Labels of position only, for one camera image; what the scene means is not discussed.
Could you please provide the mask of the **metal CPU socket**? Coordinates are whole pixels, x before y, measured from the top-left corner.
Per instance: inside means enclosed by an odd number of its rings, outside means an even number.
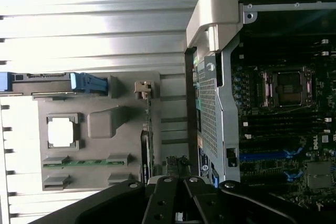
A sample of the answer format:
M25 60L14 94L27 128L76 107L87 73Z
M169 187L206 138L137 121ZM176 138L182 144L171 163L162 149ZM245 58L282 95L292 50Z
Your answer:
M306 66L271 68L259 73L260 106L299 108L313 104L313 71Z

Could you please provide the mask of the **black and silver PC case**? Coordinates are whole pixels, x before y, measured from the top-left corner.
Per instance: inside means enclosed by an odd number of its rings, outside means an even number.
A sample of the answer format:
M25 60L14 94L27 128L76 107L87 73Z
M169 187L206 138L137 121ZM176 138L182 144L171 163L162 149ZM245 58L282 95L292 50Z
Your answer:
M195 99L200 175L212 183L211 171L215 169L219 183L242 183L231 66L240 36L332 32L336 32L336 0L198 0L186 28L186 55L192 58L192 82L188 87ZM335 214L292 204L297 224L336 224Z

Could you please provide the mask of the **blue expansion slot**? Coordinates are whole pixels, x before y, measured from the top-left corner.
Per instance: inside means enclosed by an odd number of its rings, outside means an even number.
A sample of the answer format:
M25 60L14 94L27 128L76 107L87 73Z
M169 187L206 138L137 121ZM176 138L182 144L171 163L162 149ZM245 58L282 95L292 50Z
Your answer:
M240 154L239 160L241 162L247 162L247 161L259 161L259 160L267 160L267 159L293 158L294 156L300 154L302 150L303 148L300 147L296 151L282 150L279 152Z

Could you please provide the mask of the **green RAM stick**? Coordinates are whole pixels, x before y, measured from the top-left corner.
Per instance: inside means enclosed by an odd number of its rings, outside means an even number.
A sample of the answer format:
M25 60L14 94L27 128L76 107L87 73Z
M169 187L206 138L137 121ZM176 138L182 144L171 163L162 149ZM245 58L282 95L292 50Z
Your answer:
M124 166L124 161L107 161L106 159L92 159L84 161L66 161L61 164L43 164L43 168L85 167L85 166Z

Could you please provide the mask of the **hard disk with blue carrier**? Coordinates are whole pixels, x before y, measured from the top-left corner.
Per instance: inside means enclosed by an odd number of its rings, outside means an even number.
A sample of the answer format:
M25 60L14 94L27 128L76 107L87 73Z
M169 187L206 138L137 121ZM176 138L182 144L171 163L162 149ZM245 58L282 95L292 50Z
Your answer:
M107 95L108 79L88 73L0 72L0 96Z

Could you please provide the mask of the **grey chipset heatsink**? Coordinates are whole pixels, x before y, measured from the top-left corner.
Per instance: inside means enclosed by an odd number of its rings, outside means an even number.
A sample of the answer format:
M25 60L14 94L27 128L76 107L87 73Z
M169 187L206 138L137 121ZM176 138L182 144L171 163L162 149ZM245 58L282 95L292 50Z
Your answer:
M310 189L332 187L331 162L312 162L307 164L307 185Z

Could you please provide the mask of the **grey plastic parts rack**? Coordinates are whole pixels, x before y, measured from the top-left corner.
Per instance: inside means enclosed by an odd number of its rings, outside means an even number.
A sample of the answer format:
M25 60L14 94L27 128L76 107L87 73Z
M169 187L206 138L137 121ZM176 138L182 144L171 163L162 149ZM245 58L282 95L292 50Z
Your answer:
M107 95L76 94L54 97L33 96L38 104L41 183L44 191L98 190L123 180L141 180L140 135L146 103L137 99L137 81L153 83L152 124L154 175L161 174L166 154L163 145L186 138L186 87L181 74L156 71L105 72ZM73 123L70 147L53 147L48 142L48 122L68 118ZM124 166L43 168L43 164L106 159L124 161Z

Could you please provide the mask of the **silver CPU chip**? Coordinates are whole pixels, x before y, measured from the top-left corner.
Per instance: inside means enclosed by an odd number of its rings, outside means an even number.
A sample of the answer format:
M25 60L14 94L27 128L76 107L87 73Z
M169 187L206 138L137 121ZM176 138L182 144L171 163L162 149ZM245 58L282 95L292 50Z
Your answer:
M73 123L68 118L48 122L48 142L53 147L70 147L74 139Z

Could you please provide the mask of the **blue case latch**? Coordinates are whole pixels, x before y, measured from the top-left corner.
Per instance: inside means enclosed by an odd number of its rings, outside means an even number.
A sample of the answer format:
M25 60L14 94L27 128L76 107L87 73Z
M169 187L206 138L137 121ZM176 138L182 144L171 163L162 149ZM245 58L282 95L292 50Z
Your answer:
M212 183L215 188L218 188L219 186L219 175L215 169L212 169L211 171L211 178L212 178Z

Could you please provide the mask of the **green motherboard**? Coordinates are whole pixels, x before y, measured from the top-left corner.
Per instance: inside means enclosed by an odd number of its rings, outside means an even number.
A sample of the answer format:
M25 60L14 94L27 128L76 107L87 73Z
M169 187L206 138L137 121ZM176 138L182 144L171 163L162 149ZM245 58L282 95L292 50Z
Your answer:
M336 215L336 32L264 38L241 35L231 66L239 155L303 148L293 158L239 161L241 182L303 208ZM261 107L259 73L299 66L313 71L313 104ZM308 187L307 164L312 162L331 162L331 188Z

